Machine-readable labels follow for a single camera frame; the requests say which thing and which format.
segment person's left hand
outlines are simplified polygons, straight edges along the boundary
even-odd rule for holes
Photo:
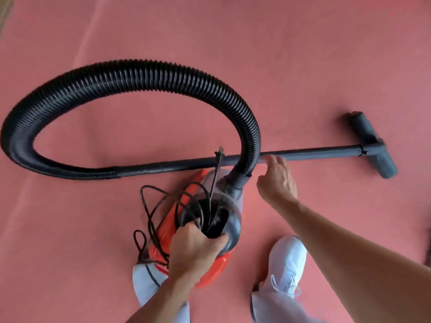
[[[170,245],[169,277],[187,279],[193,287],[213,265],[227,242],[227,235],[208,238],[193,221],[178,228]]]

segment shoelace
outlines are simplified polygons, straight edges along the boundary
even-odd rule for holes
[[[275,281],[275,277],[272,275],[271,276],[271,284],[275,290],[277,290],[281,293],[289,295],[289,291],[292,290],[293,297],[298,297],[299,295],[301,295],[301,289],[292,283],[292,279],[290,279],[289,286],[287,288],[280,289],[280,288],[278,288],[277,282]]]

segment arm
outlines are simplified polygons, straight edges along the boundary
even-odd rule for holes
[[[226,235],[207,238],[194,222],[178,228],[170,245],[168,279],[126,323],[173,322],[191,289],[213,265],[227,241]]]
[[[431,269],[347,231],[301,204],[281,158],[258,189],[292,227],[356,323],[431,322]]]

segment hand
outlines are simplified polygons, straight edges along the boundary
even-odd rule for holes
[[[257,179],[257,190],[260,196],[270,205],[280,198],[296,200],[298,191],[286,161],[281,157],[267,155],[264,157],[268,168],[264,176]]]
[[[213,265],[227,242],[227,235],[216,239],[208,238],[193,221],[178,228],[170,245],[169,277],[187,279],[190,287],[194,287]]]

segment person's right arm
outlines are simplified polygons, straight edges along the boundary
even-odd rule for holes
[[[297,200],[285,160],[257,187],[292,227],[355,323],[431,322],[431,269],[338,226]]]

